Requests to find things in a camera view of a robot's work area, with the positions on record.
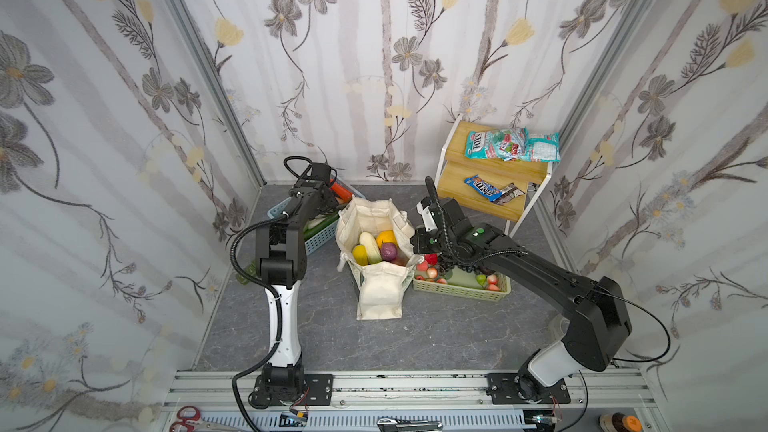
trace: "light blue plastic basket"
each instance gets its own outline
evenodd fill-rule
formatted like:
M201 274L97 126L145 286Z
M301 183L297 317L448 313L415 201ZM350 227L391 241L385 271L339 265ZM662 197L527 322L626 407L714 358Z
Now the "light blue plastic basket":
M345 182L342 182L339 180L339 185L343 188L346 188L349 190L354 196L358 196L360 198L365 198L363 194L360 193L359 190L356 188L346 184ZM272 207L267 213L266 216L269 218L277 217L279 214L282 213L283 209L288 205L288 202L290 202L291 197L286 198L281 203L277 204L276 206ZM312 237L308 238L305 242L306 244L306 254L309 255L318 248L322 244L325 244L332 238L336 236L336 227L339 226L339 221L336 220L334 223L329 224L326 226L323 230L318 232L317 234L313 235Z

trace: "floral wallpaper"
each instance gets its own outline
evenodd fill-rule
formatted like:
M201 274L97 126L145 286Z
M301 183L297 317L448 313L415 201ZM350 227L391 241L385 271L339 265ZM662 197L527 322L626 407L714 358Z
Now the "floral wallpaper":
M163 0L0 0L0 415L147 430L256 189Z
M630 0L185 0L268 179L421 182L459 113L559 130Z
M678 431L764 428L767 57L768 0L656 0L545 200L581 273L670 330L640 368ZM630 313L620 356L660 354Z

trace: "scissors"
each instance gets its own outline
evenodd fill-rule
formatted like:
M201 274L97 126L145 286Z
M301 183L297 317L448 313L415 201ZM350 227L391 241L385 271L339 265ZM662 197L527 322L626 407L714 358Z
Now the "scissors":
M243 432L242 429L202 420L200 418L200 409L193 405L180 408L176 413L176 417L179 421L173 422L170 425L169 432L193 432L193 430L198 432L203 430L210 430L211 432Z

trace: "orange bottle cap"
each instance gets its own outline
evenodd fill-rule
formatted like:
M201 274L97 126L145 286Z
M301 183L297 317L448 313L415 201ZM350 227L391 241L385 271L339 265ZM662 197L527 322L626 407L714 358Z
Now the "orange bottle cap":
M628 415L621 419L621 423L627 427L627 430L631 430L632 432L640 432L643 429L643 425L640 423L639 419L633 415Z

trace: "light green plastic basket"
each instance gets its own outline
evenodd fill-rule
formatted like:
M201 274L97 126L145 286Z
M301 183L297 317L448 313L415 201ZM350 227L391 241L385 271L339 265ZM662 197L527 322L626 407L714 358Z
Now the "light green plastic basket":
M437 282L427 282L413 280L413 290L422 292L431 292L433 294L453 295L455 297L476 298L481 301L498 302L512 291L512 283L506 275L498 275L498 288L501 290L486 291L480 288L462 287L460 285L439 284Z

